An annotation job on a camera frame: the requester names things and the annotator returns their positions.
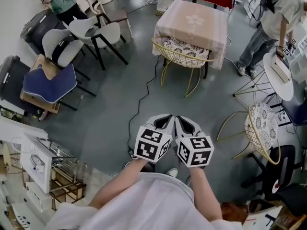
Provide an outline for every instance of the shoe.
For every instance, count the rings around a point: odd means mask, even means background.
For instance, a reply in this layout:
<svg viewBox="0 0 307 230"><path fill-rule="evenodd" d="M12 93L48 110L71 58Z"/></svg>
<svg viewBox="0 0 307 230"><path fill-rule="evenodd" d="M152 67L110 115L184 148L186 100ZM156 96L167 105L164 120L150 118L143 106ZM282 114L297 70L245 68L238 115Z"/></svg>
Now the shoe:
<svg viewBox="0 0 307 230"><path fill-rule="evenodd" d="M170 175L171 177L176 178L178 175L178 170L176 168L170 169L168 172L166 172L167 175Z"/></svg>
<svg viewBox="0 0 307 230"><path fill-rule="evenodd" d="M238 72L241 76L245 75L245 68L244 67L239 67Z"/></svg>
<svg viewBox="0 0 307 230"><path fill-rule="evenodd" d="M257 77L257 72L255 70L250 70L249 73L252 79L255 79Z"/></svg>
<svg viewBox="0 0 307 230"><path fill-rule="evenodd" d="M164 11L156 10L155 15L162 16L164 13L165 13Z"/></svg>

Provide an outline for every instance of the cube with fiducial markers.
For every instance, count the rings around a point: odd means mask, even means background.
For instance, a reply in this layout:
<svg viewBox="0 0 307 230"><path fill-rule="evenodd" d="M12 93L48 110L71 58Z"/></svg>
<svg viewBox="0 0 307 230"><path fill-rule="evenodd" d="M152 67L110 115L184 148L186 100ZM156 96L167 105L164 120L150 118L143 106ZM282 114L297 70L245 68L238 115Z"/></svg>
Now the cube with fiducial markers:
<svg viewBox="0 0 307 230"><path fill-rule="evenodd" d="M214 151L209 136L178 138L176 143L178 145L177 156L187 167L200 167L209 164Z"/></svg>
<svg viewBox="0 0 307 230"><path fill-rule="evenodd" d="M141 126L136 137L134 156L158 162L168 151L172 136Z"/></svg>

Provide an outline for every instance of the gray chair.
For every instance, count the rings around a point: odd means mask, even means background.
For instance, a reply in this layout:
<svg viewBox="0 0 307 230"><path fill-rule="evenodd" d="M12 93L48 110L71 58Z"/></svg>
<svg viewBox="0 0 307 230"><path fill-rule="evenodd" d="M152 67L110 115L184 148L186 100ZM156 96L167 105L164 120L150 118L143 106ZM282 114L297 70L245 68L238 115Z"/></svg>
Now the gray chair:
<svg viewBox="0 0 307 230"><path fill-rule="evenodd" d="M99 19L101 16L103 16L109 24L101 26ZM92 28L96 24L98 25L97 30ZM105 66L102 61L99 49L106 47L109 47L126 65L128 65L128 62L124 59L124 57L121 56L121 54L113 47L113 44L118 42L120 39L124 43L126 40L120 34L119 24L111 23L106 14L102 13L86 20L74 20L69 24L69 30L84 44L88 45L89 47L94 47L102 70L105 70ZM91 33L92 36L87 36L87 32L89 30L89 33Z"/></svg>
<svg viewBox="0 0 307 230"><path fill-rule="evenodd" d="M57 55L58 58L54 59L53 55L57 47L63 44L64 40L69 36L71 37L69 39L70 43L64 48L60 55ZM82 50L84 43L81 40L74 39L69 30L51 29L44 35L42 45L46 58L60 68L65 68L72 63L80 51L85 56L85 52ZM88 76L76 68L75 71L90 80Z"/></svg>

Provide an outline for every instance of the floor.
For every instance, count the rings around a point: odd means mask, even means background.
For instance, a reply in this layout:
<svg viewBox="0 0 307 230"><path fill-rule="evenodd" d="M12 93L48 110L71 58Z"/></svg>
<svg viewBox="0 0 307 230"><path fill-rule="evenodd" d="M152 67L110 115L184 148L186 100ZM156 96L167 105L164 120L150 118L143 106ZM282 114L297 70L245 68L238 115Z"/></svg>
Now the floor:
<svg viewBox="0 0 307 230"><path fill-rule="evenodd" d="M144 0L115 0L105 5L107 12L125 7L131 12L142 6ZM137 112L138 101L146 94L146 82L155 76L157 57L152 54L151 38L159 17L154 15L156 5L148 5L129 14L134 39L130 39L127 26L121 28L127 43L120 42L117 49L129 62L125 66L109 50L101 50L106 71L86 50L86 57L77 59L75 66L91 77L83 85L97 93L97 97L74 90L66 102L78 107L78 111L62 107L59 114L49 115L43 122L32 120L31 124L43 128L49 137L92 167L108 174L117 174L130 157L127 153L128 121ZM226 57L237 61L249 42L253 29L248 25L248 17L242 5L236 5L231 14L228 36L231 46ZM201 80L196 91L188 98L184 93L189 81L190 70L172 65L169 68L165 86L160 86L163 70L160 57L156 69L157 78L149 84L150 95L141 102L140 114L131 122L130 146L134 147L139 126L151 116L171 113L186 116L196 121L203 131L214 141L215 151L206 175L220 202L244 201L251 199L256 187L241 188L240 184L256 175L259 169L253 159L232 160L248 143L245 135L215 142L222 123L234 112L244 111L244 106L233 97L233 93L249 81L240 77L235 66L224 60L221 70L210 68L208 78ZM265 93L257 95L262 101ZM245 98L250 104L252 97ZM246 116L238 116L224 129L222 136L243 130ZM279 142L282 145L293 144L297 147L297 160L300 159L299 143L296 134L287 133L285 127L279 128ZM157 172L166 172L172 167L178 168L174 152L169 151L157 164ZM189 171L185 166L179 168L178 178L185 181Z"/></svg>

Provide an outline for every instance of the patterned seat cushion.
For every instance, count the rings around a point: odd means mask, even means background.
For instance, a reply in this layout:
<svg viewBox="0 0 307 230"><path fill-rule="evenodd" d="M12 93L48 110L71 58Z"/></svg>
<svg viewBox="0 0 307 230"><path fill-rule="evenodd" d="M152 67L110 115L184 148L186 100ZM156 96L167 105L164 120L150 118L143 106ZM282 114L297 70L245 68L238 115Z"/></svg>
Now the patterned seat cushion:
<svg viewBox="0 0 307 230"><path fill-rule="evenodd" d="M265 149L270 149L277 139L278 123L275 113L266 103L258 103L251 108L250 116ZM246 118L245 125L251 125L249 117Z"/></svg>
<svg viewBox="0 0 307 230"><path fill-rule="evenodd" d="M179 53L185 54L187 56L192 56L192 57L196 57L200 59L208 59L209 51L207 49L204 49L204 48L201 48L195 45L190 45L178 39L168 38L162 44L162 46L169 48L171 50L177 51ZM184 67L200 68L206 63L205 61L188 58L188 57L173 53L171 51L165 50L164 54L168 58L170 58L173 62L179 65L182 65Z"/></svg>

